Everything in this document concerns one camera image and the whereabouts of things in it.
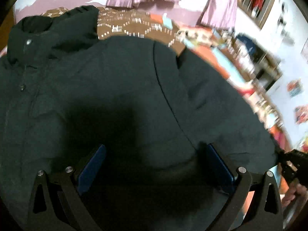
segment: poster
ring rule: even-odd
[[[296,95],[302,92],[301,80],[293,80],[288,83],[287,90],[291,97],[295,97]]]
[[[296,124],[305,123],[308,121],[308,104],[295,108]]]

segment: light blue fabric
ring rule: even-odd
[[[172,20],[171,20],[170,18],[168,18],[166,14],[164,14],[164,15],[162,16],[162,18],[163,18],[164,26],[165,26],[166,28],[172,30],[172,29],[173,29]]]
[[[185,39],[183,40],[183,43],[184,43],[184,44],[186,45],[186,47],[188,47],[189,49],[195,48],[194,44],[193,44],[190,40],[188,40],[187,38],[185,38]]]
[[[281,180],[281,175],[278,173],[277,168],[278,168],[278,166],[274,166],[269,171],[273,172],[275,179],[276,179],[276,182],[277,182],[277,185],[279,186],[280,180]]]
[[[217,58],[218,63],[230,74],[233,80],[238,83],[245,83],[246,81],[241,76],[238,69],[233,65],[233,63],[222,53],[218,48],[212,49],[213,54]]]

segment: metal screw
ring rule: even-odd
[[[28,39],[27,41],[26,41],[26,44],[27,45],[30,45],[32,43],[32,40],[31,39]]]
[[[73,170],[74,170],[73,167],[67,167],[67,168],[65,169],[65,172],[70,173],[70,172],[72,172]]]
[[[40,170],[39,172],[38,172],[38,176],[42,176],[44,174],[44,171],[43,170]]]
[[[269,177],[273,177],[273,176],[274,176],[273,172],[271,172],[271,171],[267,171],[266,174],[267,174]]]
[[[247,170],[244,167],[239,167],[238,171],[244,174],[244,173],[246,173]]]

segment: black jacket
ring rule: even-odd
[[[201,172],[200,143],[264,173],[276,162],[270,135],[192,52],[177,58],[137,37],[99,41],[97,14],[80,7],[13,27],[0,59],[1,197],[24,227],[37,171],[63,171],[104,144],[104,169],[83,197],[100,225],[204,230],[227,197]]]

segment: human hand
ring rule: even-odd
[[[295,199],[295,193],[303,196],[307,193],[307,188],[293,181],[289,185],[289,189],[281,201],[282,207],[287,207],[291,203],[291,201]]]

